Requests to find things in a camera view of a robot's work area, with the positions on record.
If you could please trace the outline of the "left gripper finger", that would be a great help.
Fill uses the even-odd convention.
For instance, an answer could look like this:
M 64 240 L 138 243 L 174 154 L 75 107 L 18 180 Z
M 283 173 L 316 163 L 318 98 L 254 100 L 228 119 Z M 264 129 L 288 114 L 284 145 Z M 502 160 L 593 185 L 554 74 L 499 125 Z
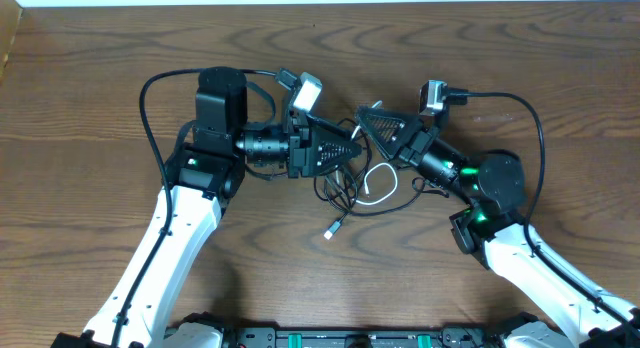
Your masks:
M 342 138 L 317 126 L 312 126 L 312 175 L 320 176 L 358 157 L 362 147 L 352 138 Z
M 329 120 L 326 120 L 324 118 L 321 117 L 317 117 L 311 114 L 307 114 L 306 118 L 308 121 L 312 122 L 314 125 L 317 125 L 329 132 L 331 132 L 332 134 L 335 134 L 337 136 L 340 136 L 342 138 L 350 138 L 352 133 L 347 130 L 346 128 L 343 128 L 341 126 L 339 126 L 337 123 L 331 122 Z

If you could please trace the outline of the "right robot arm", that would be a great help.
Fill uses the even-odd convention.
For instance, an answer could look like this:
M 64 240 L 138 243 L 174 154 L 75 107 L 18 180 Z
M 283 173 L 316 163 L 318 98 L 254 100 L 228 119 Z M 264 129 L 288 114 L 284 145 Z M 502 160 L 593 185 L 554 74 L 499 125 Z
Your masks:
M 356 120 L 380 154 L 415 170 L 466 208 L 451 216 L 459 249 L 538 306 L 575 347 L 636 347 L 639 309 L 603 289 L 555 252 L 518 209 L 526 201 L 520 159 L 506 150 L 465 156 L 418 116 L 361 107 Z

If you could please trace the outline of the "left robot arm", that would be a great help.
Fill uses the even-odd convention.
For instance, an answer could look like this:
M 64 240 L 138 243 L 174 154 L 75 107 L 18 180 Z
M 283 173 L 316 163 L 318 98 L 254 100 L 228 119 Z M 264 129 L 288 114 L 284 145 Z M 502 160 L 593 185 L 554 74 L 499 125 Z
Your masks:
M 204 243 L 218 228 L 249 164 L 276 164 L 289 178 L 317 177 L 344 166 L 361 149 L 348 131 L 311 110 L 321 81 L 287 69 L 269 77 L 287 94 L 262 123 L 248 120 L 248 93 L 273 98 L 249 81 L 250 69 L 195 68 L 196 116 L 180 129 L 169 158 L 149 141 L 162 188 L 149 226 L 108 300 L 78 336 L 56 347 L 213 347 L 232 345 L 222 329 L 197 317 L 170 332 L 177 298 Z

